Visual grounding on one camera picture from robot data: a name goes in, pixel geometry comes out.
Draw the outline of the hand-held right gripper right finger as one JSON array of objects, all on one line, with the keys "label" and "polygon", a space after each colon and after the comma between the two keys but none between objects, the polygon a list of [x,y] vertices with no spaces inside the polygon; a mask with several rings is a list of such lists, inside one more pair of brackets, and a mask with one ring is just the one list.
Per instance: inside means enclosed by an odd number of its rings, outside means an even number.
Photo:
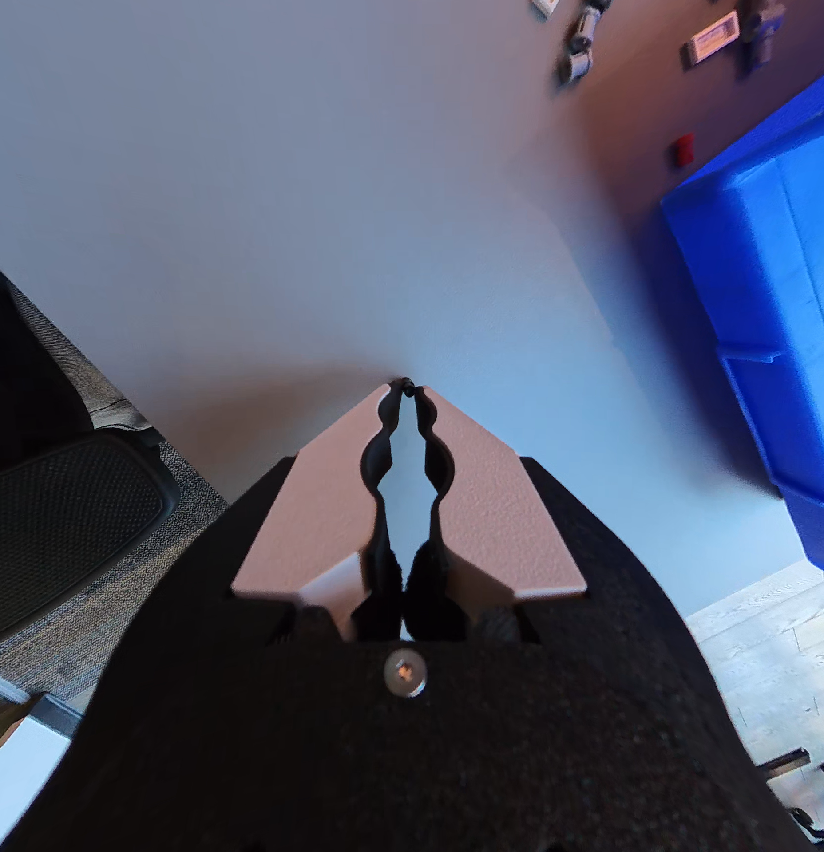
[{"label": "hand-held right gripper right finger", "polygon": [[432,547],[470,623],[496,608],[583,596],[588,583],[518,453],[428,386],[416,388]]}]

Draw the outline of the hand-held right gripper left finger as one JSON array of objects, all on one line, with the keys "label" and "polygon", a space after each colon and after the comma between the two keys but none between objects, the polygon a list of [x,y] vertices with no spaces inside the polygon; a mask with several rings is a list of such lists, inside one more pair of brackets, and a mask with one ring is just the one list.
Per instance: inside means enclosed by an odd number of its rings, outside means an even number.
[{"label": "hand-held right gripper left finger", "polygon": [[345,640],[375,592],[368,549],[385,524],[401,383],[382,384],[297,453],[230,589],[240,599],[323,607]]}]

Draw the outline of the small lego pieces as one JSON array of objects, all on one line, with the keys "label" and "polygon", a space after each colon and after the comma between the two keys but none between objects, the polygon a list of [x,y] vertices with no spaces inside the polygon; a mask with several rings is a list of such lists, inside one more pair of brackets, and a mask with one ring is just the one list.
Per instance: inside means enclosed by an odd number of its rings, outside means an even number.
[{"label": "small lego pieces", "polygon": [[[577,18],[565,41],[565,52],[555,67],[560,86],[569,87],[585,78],[594,65],[594,43],[598,23],[611,1],[581,2]],[[733,45],[740,47],[744,74],[766,66],[773,56],[777,31],[787,7],[781,2],[737,2],[735,8],[694,34],[681,49],[685,70]]]}]

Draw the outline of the blue plastic bin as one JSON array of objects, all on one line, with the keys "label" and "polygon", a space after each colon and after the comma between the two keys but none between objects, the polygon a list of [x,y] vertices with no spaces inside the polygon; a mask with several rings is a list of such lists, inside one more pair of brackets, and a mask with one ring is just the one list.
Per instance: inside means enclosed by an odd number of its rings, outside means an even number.
[{"label": "blue plastic bin", "polygon": [[824,571],[824,75],[661,207],[769,479]]}]

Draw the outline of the black chair base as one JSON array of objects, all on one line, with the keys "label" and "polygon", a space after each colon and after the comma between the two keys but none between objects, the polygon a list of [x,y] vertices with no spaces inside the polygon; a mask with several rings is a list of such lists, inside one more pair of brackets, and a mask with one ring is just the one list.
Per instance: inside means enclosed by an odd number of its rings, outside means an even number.
[{"label": "black chair base", "polygon": [[824,761],[808,750],[792,751],[757,764],[784,810],[817,850],[824,850]]}]

